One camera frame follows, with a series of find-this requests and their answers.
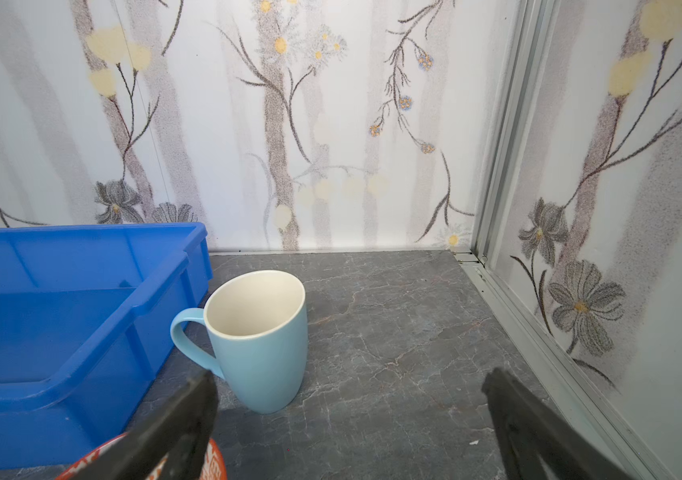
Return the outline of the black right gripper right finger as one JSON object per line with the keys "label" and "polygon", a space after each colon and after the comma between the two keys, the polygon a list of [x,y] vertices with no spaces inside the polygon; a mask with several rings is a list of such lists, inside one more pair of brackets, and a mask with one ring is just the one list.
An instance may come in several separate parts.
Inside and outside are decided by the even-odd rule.
{"label": "black right gripper right finger", "polygon": [[482,392],[508,479],[627,479],[514,375],[486,375]]}

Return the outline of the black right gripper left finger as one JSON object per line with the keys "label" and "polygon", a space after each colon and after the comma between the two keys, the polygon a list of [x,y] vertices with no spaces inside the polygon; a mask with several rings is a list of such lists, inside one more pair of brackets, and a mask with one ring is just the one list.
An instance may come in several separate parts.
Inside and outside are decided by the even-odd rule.
{"label": "black right gripper left finger", "polygon": [[163,408],[122,436],[75,479],[198,479],[218,412],[219,395],[210,372],[176,391]]}

